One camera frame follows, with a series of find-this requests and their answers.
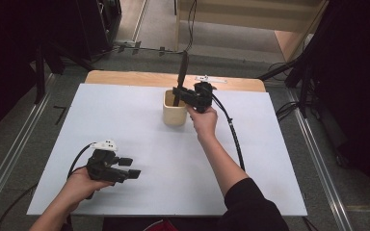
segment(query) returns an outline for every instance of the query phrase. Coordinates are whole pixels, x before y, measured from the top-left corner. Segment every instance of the person's right hand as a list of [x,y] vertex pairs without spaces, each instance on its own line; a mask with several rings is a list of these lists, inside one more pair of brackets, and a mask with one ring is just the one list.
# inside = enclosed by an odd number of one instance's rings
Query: person's right hand
[[218,115],[212,107],[206,109],[204,113],[197,112],[192,106],[186,105],[186,109],[194,122],[199,141],[215,138],[216,122]]

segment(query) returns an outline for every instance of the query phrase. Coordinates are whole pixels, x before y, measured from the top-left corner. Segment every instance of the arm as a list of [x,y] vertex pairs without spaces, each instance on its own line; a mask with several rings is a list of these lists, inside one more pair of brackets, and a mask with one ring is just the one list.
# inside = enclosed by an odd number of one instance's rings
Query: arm
[[233,161],[216,139],[215,128],[218,120],[216,111],[210,107],[205,113],[200,114],[189,105],[186,108],[194,121],[198,140],[225,196],[232,186],[249,176]]
[[74,211],[79,203],[89,197],[94,191],[114,184],[113,182],[93,181],[87,169],[80,168],[73,172],[65,185],[46,208],[43,214],[31,227],[31,231],[57,231],[62,228],[69,213]]

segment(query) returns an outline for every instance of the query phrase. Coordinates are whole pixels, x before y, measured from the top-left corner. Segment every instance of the black cloth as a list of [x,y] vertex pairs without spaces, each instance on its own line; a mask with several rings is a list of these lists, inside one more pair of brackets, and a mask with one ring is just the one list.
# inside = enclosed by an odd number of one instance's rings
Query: black cloth
[[[267,200],[251,178],[236,183],[225,196],[226,213],[221,218],[169,218],[180,231],[288,230],[277,206]],[[160,218],[105,218],[103,231],[144,230]]]
[[288,230],[278,207],[267,200],[251,178],[236,183],[225,196],[226,213],[218,230]]

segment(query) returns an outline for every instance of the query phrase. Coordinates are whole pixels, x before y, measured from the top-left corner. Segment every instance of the metal strip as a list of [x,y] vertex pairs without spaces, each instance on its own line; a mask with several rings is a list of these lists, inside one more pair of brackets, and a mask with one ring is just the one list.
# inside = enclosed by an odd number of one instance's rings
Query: metal strip
[[140,33],[141,24],[143,23],[145,9],[147,5],[148,5],[148,0],[145,0],[143,3],[143,7],[141,8],[140,17],[138,18],[137,25],[135,26],[133,41],[137,41],[138,34]]
[[[292,90],[287,89],[287,94],[291,101],[299,101],[299,98],[297,97],[296,93],[293,92]],[[342,231],[354,230],[350,223],[344,205],[341,201],[341,198],[338,194],[338,191],[332,182],[330,173],[324,162],[320,149],[318,148],[317,142],[314,139],[314,136],[311,132],[307,119],[303,118],[299,109],[295,110],[295,114],[299,122],[300,128],[302,129],[305,142],[308,146],[308,150],[310,151],[311,159],[315,165],[318,176],[320,177],[321,184],[323,185],[324,192],[327,196],[327,200],[329,201],[330,208],[335,217],[335,221],[337,222],[339,230]]]
[[4,161],[0,166],[0,192],[4,188],[8,178],[11,175],[11,172],[16,164],[17,159],[22,153],[23,147],[26,142],[29,140],[30,135],[32,134],[40,116],[43,112],[47,101],[50,97],[51,90],[56,83],[56,77],[54,74],[50,74],[46,81],[46,95],[43,97],[41,102],[38,105],[35,105],[32,108],[31,113],[23,124],[20,132],[17,134],[16,139],[14,140],[8,154],[6,155]]

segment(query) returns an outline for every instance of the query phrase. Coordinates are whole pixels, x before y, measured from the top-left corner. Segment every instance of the black sleeve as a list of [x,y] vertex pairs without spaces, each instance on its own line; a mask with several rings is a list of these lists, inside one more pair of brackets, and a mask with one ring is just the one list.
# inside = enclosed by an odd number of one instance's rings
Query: black sleeve
[[225,196],[227,212],[219,230],[288,230],[278,207],[267,200],[251,178],[236,183]]

